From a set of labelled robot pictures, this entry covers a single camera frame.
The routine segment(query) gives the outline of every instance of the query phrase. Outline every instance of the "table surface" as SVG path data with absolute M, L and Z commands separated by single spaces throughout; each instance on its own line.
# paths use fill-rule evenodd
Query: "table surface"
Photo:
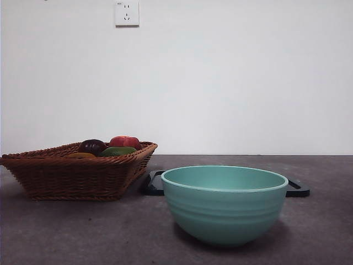
M 148 172 L 190 165 L 262 168 L 311 194 L 286 198 L 262 237 L 216 248 L 184 232 L 164 196 L 140 192 Z M 115 202 L 34 202 L 2 168 L 1 264 L 353 264 L 353 156 L 153 155 L 147 173 Z

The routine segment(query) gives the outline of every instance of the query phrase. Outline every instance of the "mint green bowl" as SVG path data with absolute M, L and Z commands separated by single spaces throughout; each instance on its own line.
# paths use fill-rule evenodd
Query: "mint green bowl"
M 162 174 L 175 222 L 197 239 L 240 246 L 261 236 L 279 217 L 288 179 L 234 166 L 191 166 Z

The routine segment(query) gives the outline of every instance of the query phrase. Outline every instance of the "wicker basket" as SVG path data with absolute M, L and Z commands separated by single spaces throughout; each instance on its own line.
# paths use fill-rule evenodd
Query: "wicker basket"
M 45 150 L 3 155 L 0 165 L 11 171 L 34 200 L 118 200 L 146 171 L 157 145 L 140 142 L 137 152 L 116 156 L 66 158 L 79 142 Z

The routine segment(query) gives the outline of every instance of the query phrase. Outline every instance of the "wall outlet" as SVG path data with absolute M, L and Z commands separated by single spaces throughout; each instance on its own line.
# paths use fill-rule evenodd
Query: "wall outlet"
M 126 0 L 115 2 L 115 26 L 128 27 L 140 25 L 139 2 Z

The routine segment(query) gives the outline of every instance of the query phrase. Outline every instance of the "green fruit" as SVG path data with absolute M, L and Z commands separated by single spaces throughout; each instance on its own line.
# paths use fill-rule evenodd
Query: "green fruit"
M 137 150 L 133 147 L 129 146 L 121 146 L 121 147 L 108 147 L 99 156 L 101 157 L 109 157 L 109 156 L 122 156 L 127 155 L 128 153 L 134 153 Z

